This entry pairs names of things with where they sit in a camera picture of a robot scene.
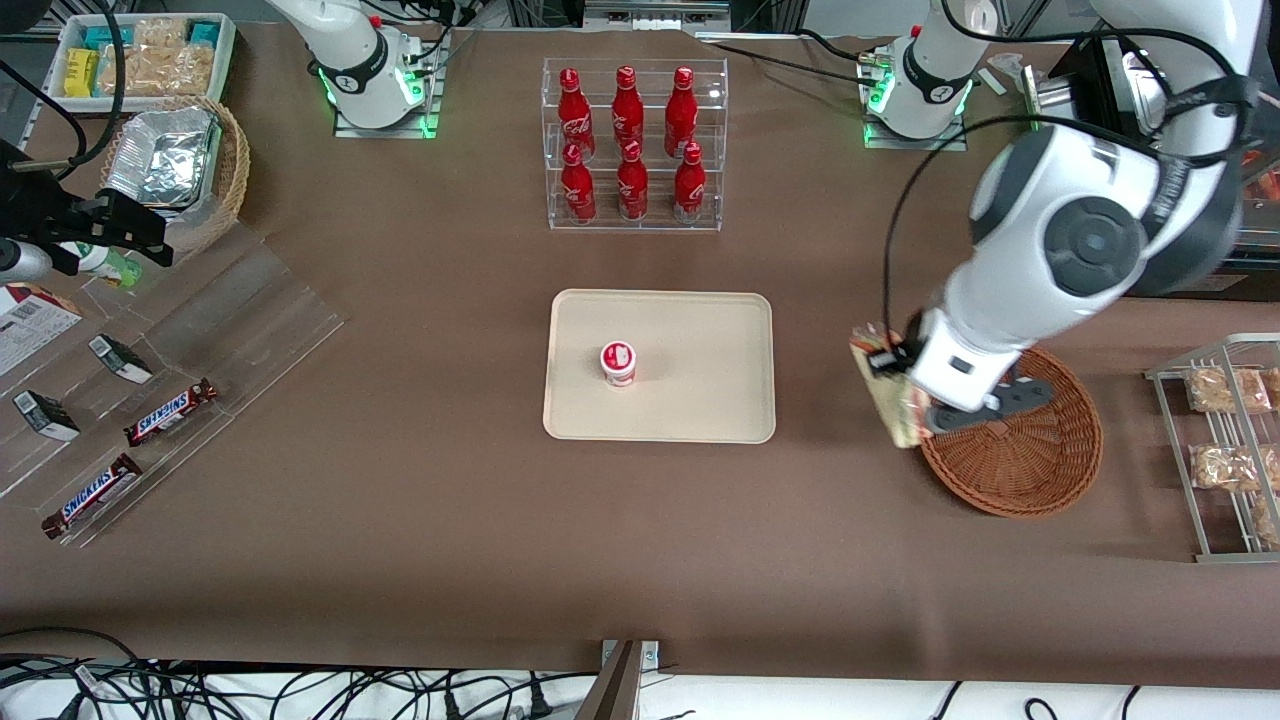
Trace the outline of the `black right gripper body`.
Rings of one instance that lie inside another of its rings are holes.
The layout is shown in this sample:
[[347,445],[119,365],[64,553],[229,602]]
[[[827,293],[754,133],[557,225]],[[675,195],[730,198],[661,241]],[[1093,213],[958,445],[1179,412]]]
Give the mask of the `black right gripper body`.
[[1,141],[1,270],[4,273],[77,273],[78,252],[64,243],[91,242],[92,204],[67,192],[47,170],[12,168],[28,158]]

